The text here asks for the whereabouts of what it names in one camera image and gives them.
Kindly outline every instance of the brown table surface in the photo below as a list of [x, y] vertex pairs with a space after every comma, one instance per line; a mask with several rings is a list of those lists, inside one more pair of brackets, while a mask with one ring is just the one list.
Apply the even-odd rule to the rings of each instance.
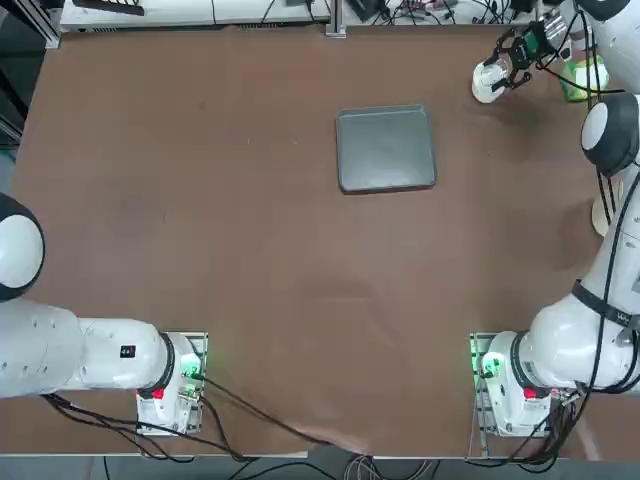
[[[471, 72], [496, 29], [391, 30], [65, 37], [46, 55], [14, 182], [47, 239], [29, 297], [206, 330], [210, 375], [346, 448], [466, 455], [469, 333], [527, 328], [599, 244], [586, 107], [542, 73], [478, 104]], [[435, 123], [435, 188], [341, 194], [338, 112], [413, 103]], [[134, 416], [131, 392], [71, 397]], [[212, 398], [237, 449], [309, 447]], [[2, 452], [130, 451], [40, 399], [1, 405]], [[638, 457], [637, 407], [593, 400], [596, 456]], [[203, 435], [216, 436], [208, 417]], [[583, 456], [573, 445], [564, 453]]]

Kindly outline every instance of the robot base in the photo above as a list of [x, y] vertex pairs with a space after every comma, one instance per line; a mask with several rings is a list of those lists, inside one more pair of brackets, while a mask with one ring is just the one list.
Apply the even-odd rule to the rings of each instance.
[[[471, 359], [476, 386], [474, 413], [478, 414], [481, 443], [486, 450], [486, 433], [503, 437], [528, 437], [551, 408], [551, 397], [526, 398], [513, 375], [510, 353], [513, 332], [472, 333]], [[535, 437], [547, 435], [541, 427]]]
[[[205, 375], [208, 335], [206, 333], [167, 332], [175, 352], [173, 376], [166, 388], [145, 399], [136, 394], [138, 420], [170, 428], [180, 433], [197, 433], [202, 423], [200, 395], [204, 382], [184, 373]], [[171, 436], [153, 428], [138, 429], [144, 435]]]

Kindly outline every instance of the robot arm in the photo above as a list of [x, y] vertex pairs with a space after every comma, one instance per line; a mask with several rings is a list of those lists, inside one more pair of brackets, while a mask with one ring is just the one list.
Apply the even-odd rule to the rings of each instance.
[[181, 433], [198, 425], [199, 389], [184, 373], [203, 373], [203, 365], [189, 339], [18, 298], [37, 280], [44, 253], [34, 215], [0, 194], [0, 398], [133, 389], [141, 421]]
[[[626, 189], [640, 172], [640, 0], [579, 0], [587, 13], [607, 70], [629, 93], [607, 95], [589, 113], [582, 131], [586, 157], [604, 175], [624, 175]], [[528, 436], [549, 414], [552, 389], [590, 384], [604, 329], [596, 389], [631, 379], [640, 393], [640, 193], [624, 192], [596, 259], [582, 282], [535, 317], [528, 332], [502, 332], [482, 361], [496, 419], [504, 436]], [[605, 282], [619, 226], [615, 268], [607, 302]]]

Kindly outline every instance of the floor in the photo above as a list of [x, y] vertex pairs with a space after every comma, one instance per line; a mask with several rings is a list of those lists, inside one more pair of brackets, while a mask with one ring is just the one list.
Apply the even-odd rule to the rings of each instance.
[[[309, 462], [327, 473], [341, 478], [350, 455], [334, 448], [318, 449], [310, 454]], [[240, 478], [259, 473], [294, 460], [261, 459], [243, 471]], [[376, 462], [383, 475], [392, 479], [411, 474], [419, 463], [408, 460], [385, 460]], [[178, 465], [156, 462], [140, 457], [107, 457], [111, 480], [219, 480], [229, 478], [238, 464], [228, 458], [198, 458], [193, 463]], [[541, 476], [553, 480], [625, 480], [638, 478], [640, 465], [616, 465], [608, 463], [589, 464], [581, 461], [559, 461], [548, 473]], [[485, 469], [466, 465], [459, 460], [444, 460], [436, 472], [436, 480], [470, 479], [520, 480], [531, 474], [517, 467]], [[0, 476], [3, 480], [34, 480], [42, 478], [64, 478], [65, 480], [106, 480], [102, 457], [19, 457], [0, 458]], [[278, 470], [264, 478], [272, 479], [322, 479], [319, 473], [304, 467], [291, 466]], [[429, 473], [422, 478], [431, 480]]]
[[[0, 68], [27, 104], [33, 96], [43, 59], [42, 38], [0, 8]], [[20, 115], [1, 93], [0, 113], [17, 127], [24, 127]], [[0, 132], [0, 192], [9, 192], [16, 152], [14, 142]]]

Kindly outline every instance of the gray tray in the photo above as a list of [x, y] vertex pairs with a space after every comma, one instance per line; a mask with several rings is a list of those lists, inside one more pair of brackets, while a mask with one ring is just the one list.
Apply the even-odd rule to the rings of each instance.
[[337, 134], [338, 178], [345, 193], [435, 185], [431, 122], [424, 105], [343, 110]]

